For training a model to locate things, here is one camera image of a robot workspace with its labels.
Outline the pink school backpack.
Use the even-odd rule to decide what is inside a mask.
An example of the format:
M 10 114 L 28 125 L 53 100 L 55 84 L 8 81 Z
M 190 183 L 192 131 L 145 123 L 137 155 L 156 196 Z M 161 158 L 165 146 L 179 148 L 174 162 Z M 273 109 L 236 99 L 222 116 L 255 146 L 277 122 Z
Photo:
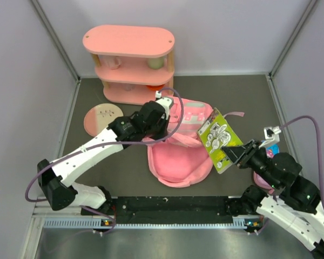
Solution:
M 151 173 L 164 185 L 184 188 L 204 180 L 215 169 L 198 130 L 214 110 L 199 101 L 174 98 L 167 140 L 147 147 Z

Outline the green sticker book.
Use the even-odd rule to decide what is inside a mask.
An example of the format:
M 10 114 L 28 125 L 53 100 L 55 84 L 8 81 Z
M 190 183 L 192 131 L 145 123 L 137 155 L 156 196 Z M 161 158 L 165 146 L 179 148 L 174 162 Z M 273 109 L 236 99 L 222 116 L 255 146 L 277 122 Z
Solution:
M 222 174 L 232 165 L 222 148 L 243 144 L 226 120 L 229 115 L 243 117 L 245 114 L 244 112 L 230 112 L 222 115 L 217 108 L 214 108 L 198 130 L 198 136 L 218 174 Z

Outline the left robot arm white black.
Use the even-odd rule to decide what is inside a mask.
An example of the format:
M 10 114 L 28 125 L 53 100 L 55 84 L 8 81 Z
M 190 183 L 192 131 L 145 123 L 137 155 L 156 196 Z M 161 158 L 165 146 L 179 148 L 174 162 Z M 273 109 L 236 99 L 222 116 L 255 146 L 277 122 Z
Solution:
M 145 103 L 131 116 L 117 117 L 96 137 L 67 156 L 53 162 L 46 159 L 38 164 L 43 172 L 38 178 L 52 210 L 68 206 L 87 206 L 100 214 L 110 211 L 110 193 L 102 186 L 90 187 L 75 181 L 90 168 L 144 138 L 154 140 L 167 135 L 172 98 L 162 97 Z

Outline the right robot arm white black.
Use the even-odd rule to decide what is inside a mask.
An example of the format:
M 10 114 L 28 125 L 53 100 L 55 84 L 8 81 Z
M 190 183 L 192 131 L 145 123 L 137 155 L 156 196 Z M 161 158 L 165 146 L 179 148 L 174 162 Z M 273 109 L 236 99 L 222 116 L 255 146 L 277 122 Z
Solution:
M 249 186 L 228 211 L 238 215 L 259 214 L 275 222 L 297 238 L 313 258 L 324 258 L 324 206 L 321 193 L 311 181 L 300 175 L 302 166 L 286 152 L 268 157 L 258 141 L 241 146 L 223 147 L 222 151 L 240 169 L 250 168 L 261 176 L 278 198 L 258 186 Z

